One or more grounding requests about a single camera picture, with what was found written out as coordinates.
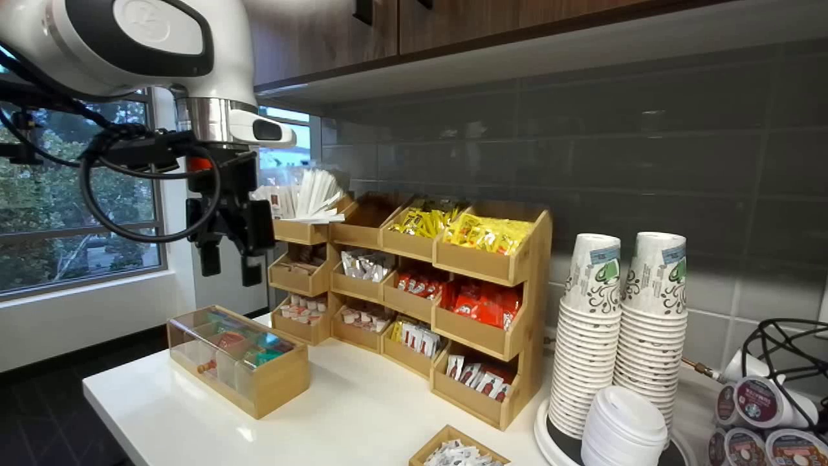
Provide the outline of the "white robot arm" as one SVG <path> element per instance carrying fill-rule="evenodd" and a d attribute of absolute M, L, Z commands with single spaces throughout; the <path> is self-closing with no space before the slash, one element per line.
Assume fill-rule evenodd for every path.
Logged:
<path fill-rule="evenodd" d="M 295 131 L 256 108 L 242 0 L 0 0 L 0 49 L 7 104 L 76 113 L 98 127 L 71 166 L 85 210 L 106 231 L 145 238 L 92 196 L 98 166 L 181 178 L 189 183 L 181 235 L 195 245 L 201 272 L 215 275 L 219 244 L 232 241 L 241 280 L 261 280 L 256 259 L 274 245 L 274 231 L 268 205 L 252 193 L 256 149 L 283 147 Z M 117 123 L 92 108 L 137 87 L 177 93 L 189 123 Z"/>

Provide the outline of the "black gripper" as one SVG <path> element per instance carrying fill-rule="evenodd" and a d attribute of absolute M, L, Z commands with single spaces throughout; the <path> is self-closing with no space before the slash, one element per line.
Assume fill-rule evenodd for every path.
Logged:
<path fill-rule="evenodd" d="M 186 222 L 210 220 L 189 235 L 199 249 L 201 277 L 219 275 L 219 241 L 226 238 L 241 255 L 242 288 L 261 285 L 261 255 L 274 245 L 272 206 L 252 198 L 256 157 L 241 156 L 212 162 L 206 156 L 186 161 Z"/>

